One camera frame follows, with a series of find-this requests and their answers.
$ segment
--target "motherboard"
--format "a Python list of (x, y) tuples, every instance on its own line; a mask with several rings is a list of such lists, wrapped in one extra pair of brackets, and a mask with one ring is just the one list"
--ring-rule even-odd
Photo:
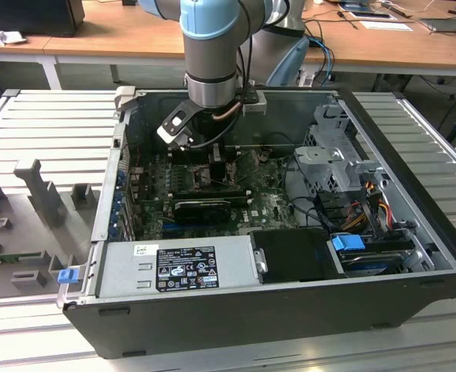
[(236, 236), (298, 227), (282, 189), (283, 157), (267, 149), (225, 156), (158, 154), (132, 170), (141, 239)]

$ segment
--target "power supply label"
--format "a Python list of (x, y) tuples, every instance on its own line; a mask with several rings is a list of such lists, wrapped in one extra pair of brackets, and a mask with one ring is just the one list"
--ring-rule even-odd
[(218, 263), (213, 246), (157, 250), (159, 292), (218, 288)]

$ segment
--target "blue drive latch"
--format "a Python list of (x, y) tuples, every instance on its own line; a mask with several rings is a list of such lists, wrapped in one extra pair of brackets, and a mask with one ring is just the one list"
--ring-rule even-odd
[(80, 269), (63, 269), (59, 271), (57, 283), (59, 284), (76, 284), (78, 282), (78, 274)]
[(365, 249), (365, 244), (360, 235), (338, 235), (331, 242), (337, 251)]

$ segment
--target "wooden desk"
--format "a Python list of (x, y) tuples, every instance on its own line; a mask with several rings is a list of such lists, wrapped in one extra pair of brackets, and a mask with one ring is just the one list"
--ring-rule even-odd
[[(423, 2), (405, 7), (422, 9)], [(442, 3), (447, 9), (453, 9), (455, 2)], [(311, 18), (313, 14), (337, 9), (335, 5), (313, 5), (304, 14)], [(419, 22), (412, 23), (421, 17), (446, 18), (449, 15), (431, 6), (426, 12), (415, 14), (412, 19), (404, 19), (393, 12), (387, 11), (404, 21), (413, 31), (390, 31), (366, 29), (360, 22), (353, 22), (354, 29), (348, 22), (321, 22), (324, 40), (335, 55), (335, 70), (363, 72), (392, 72), (405, 74), (456, 74), (456, 35), (448, 36), (440, 33), (430, 33)], [(347, 19), (354, 19), (345, 13)], [(317, 16), (315, 19), (342, 20), (336, 12)], [(315, 22), (309, 22), (308, 27), (314, 35), (319, 35)], [(305, 59), (307, 66), (316, 67), (322, 62), (322, 52), (311, 50)]]
[[(305, 17), (337, 9), (308, 1)], [(409, 9), (421, 10), (430, 0), (395, 0)], [(437, 1), (416, 17), (447, 17), (456, 2)], [(29, 42), (0, 47), (0, 60), (42, 64), (52, 89), (61, 89), (58, 64), (109, 64), (114, 81), (116, 65), (184, 65), (183, 37), (176, 22), (145, 13), (141, 7), (121, 2), (84, 1), (85, 20), (73, 38), (29, 36)], [(336, 12), (319, 15), (320, 20), (342, 20)], [(335, 71), (393, 74), (440, 74), (456, 76), (456, 35), (429, 34), (419, 23), (408, 23), (413, 32), (366, 29), (354, 22), (322, 22), (326, 44), (334, 51)], [(308, 24), (318, 35), (315, 22)], [(309, 50), (305, 68), (315, 71), (323, 61), (322, 51)]]
[(84, 2), (85, 19), (73, 38), (53, 37), (45, 54), (106, 57), (184, 58), (177, 22), (146, 13), (139, 5)]
[(0, 46), (0, 53), (43, 54), (43, 48), (50, 40), (50, 36), (25, 36), (25, 38), (26, 43)]

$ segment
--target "robotic arm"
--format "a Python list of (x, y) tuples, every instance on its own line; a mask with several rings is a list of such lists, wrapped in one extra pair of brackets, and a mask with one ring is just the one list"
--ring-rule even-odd
[(190, 99), (206, 109), (231, 102), (236, 88), (236, 50), (269, 19), (272, 0), (139, 3), (147, 12), (180, 22)]
[[(139, 0), (147, 12), (178, 21), (183, 31), (190, 99), (182, 102), (157, 129), (164, 142), (182, 150), (204, 148), (232, 129), (243, 105), (242, 98), (235, 102), (240, 47), (245, 56), (240, 60), (245, 62), (247, 70), (250, 50), (254, 52), (257, 81), (280, 86), (294, 78), (303, 62), (308, 40), (302, 38), (303, 29), (281, 34), (279, 27), (272, 26), (276, 22), (286, 25), (293, 7), (288, 7), (292, 0), (276, 1), (273, 13), (273, 0)], [(301, 3), (296, 6), (301, 22), (304, 0), (293, 2)], [(267, 23), (271, 18), (276, 21)], [(253, 34), (256, 34), (253, 40), (249, 40)], [(235, 112), (234, 119), (227, 124)], [(208, 139), (201, 145), (193, 144), (187, 127), (193, 118), (200, 122), (196, 130), (201, 128), (201, 134)]]

